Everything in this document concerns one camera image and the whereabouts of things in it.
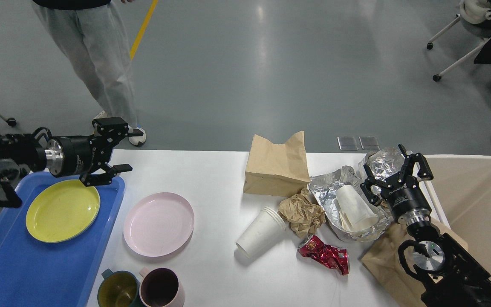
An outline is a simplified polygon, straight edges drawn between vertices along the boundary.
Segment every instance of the chair leg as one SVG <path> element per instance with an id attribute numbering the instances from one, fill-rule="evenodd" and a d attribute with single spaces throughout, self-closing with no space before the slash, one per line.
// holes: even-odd
<path id="1" fill-rule="evenodd" d="M 433 81 L 437 82 L 437 81 L 441 80 L 442 76 L 444 76 L 447 72 L 449 72 L 450 70 L 453 70 L 454 68 L 460 66 L 463 62 L 469 60 L 469 58 L 471 58 L 473 55 L 475 55 L 477 52 L 479 52 L 482 49 L 482 47 L 484 47 L 484 45 L 486 45 L 486 43 L 488 41 L 489 40 L 483 41 L 478 47 L 476 47 L 475 49 L 469 51 L 468 54 L 464 55 L 461 59 L 459 59 L 456 62 L 454 62 L 454 64 L 448 66 L 448 68 L 446 68 L 442 72 L 439 72 L 438 74 L 434 75 L 433 76 Z"/>
<path id="2" fill-rule="evenodd" d="M 441 35 L 443 35 L 448 29 L 450 29 L 452 26 L 454 26 L 456 23 L 459 22 L 459 16 L 456 17 L 456 19 L 452 20 L 451 23 L 449 23 L 446 27 L 442 28 L 434 37 L 431 37 L 431 39 L 427 42 L 427 49 L 433 48 L 433 41 L 435 39 L 438 39 Z"/>

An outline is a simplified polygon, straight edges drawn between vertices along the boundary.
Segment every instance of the yellow floor line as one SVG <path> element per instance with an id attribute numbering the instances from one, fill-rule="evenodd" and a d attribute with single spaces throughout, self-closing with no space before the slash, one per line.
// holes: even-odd
<path id="1" fill-rule="evenodd" d="M 145 16 L 144 22 L 142 23 L 142 27 L 140 28 L 140 31 L 138 32 L 138 35 L 136 36 L 136 39 L 134 41 L 134 44 L 132 45 L 132 48 L 130 49 L 130 59 L 131 60 L 134 60 L 134 56 L 136 55 L 136 51 L 138 50 L 140 42 L 142 42 L 143 34 L 145 33 L 145 29 L 147 28 L 147 25 L 149 24 L 150 17 L 153 15 L 153 11 L 154 11 L 154 8 L 156 7 L 157 3 L 158 3 L 158 0 L 153 0 L 153 2 L 150 4 L 150 8 L 147 12 L 147 15 Z"/>

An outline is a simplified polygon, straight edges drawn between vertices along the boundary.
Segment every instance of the metal plate on floor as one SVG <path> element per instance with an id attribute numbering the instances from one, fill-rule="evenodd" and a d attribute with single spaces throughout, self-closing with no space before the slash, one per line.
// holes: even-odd
<path id="1" fill-rule="evenodd" d="M 363 150 L 380 150 L 378 139 L 372 136 L 360 136 L 359 142 L 361 143 L 361 148 L 363 148 Z"/>
<path id="2" fill-rule="evenodd" d="M 353 136 L 338 136 L 338 146 L 341 150 L 358 150 L 357 140 Z"/>

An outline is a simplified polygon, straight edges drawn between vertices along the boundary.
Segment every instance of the table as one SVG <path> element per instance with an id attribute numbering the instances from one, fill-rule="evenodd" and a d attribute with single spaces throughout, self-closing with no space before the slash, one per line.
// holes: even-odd
<path id="1" fill-rule="evenodd" d="M 362 153 L 308 153 L 310 176 L 357 168 Z M 303 258 L 296 249 L 302 241 L 290 229 L 263 255 L 248 259 L 235 241 L 264 206 L 276 209 L 284 197 L 244 194 L 247 152 L 115 150 L 111 165 L 129 163 L 122 173 L 124 199 L 90 298 L 95 307 L 101 272 L 128 270 L 138 280 L 143 267 L 167 267 L 183 283 L 186 307 L 251 306 L 370 306 L 397 303 L 361 264 L 372 243 L 344 243 L 326 224 L 317 235 L 349 253 L 348 276 Z M 129 210 L 142 198 L 173 192 L 187 199 L 195 213 L 191 239 L 176 252 L 144 257 L 129 249 L 123 225 Z"/>

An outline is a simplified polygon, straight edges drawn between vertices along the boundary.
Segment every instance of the paper cup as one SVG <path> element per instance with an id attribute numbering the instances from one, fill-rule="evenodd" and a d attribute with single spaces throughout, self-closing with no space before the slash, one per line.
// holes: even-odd
<path id="1" fill-rule="evenodd" d="M 265 207 L 236 241 L 236 245 L 250 258 L 275 243 L 275 239 L 285 232 L 285 227 L 286 223 L 279 214 Z"/>
<path id="2" fill-rule="evenodd" d="M 345 230 L 362 231 L 372 227 L 380 220 L 353 186 L 341 187 L 337 190 L 336 196 L 341 208 L 341 217 L 343 217 L 342 226 Z"/>

